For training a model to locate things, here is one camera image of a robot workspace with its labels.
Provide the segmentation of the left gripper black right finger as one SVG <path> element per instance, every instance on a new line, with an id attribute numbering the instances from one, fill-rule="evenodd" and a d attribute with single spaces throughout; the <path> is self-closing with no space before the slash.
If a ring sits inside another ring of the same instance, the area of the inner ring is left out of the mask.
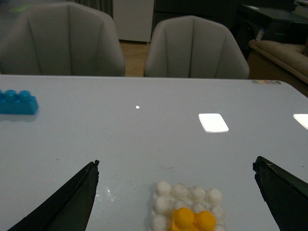
<path id="1" fill-rule="evenodd" d="M 255 180 L 281 231 L 308 229 L 308 184 L 258 156 L 253 163 Z"/>

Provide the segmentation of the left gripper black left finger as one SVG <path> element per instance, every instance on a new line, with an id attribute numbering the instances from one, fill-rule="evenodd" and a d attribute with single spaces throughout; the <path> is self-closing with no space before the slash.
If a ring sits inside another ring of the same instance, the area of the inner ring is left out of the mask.
<path id="1" fill-rule="evenodd" d="M 99 182 L 99 161 L 88 163 L 11 231 L 84 231 Z"/>

